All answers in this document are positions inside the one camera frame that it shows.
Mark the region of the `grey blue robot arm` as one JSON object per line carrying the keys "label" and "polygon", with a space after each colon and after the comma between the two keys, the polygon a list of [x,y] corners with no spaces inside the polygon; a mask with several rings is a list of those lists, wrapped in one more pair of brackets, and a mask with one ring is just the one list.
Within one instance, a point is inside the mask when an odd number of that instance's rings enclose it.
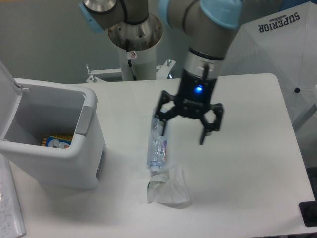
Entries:
{"label": "grey blue robot arm", "polygon": [[176,95],[161,93],[155,113],[163,123],[182,116],[198,119],[201,138],[219,131],[222,104],[211,104],[222,62],[238,27],[279,10],[280,0],[161,0],[159,17],[146,0],[84,0],[79,9],[95,32],[108,31],[119,49],[124,80],[156,78],[156,57],[141,56],[162,38],[162,24],[183,31],[191,44]]}

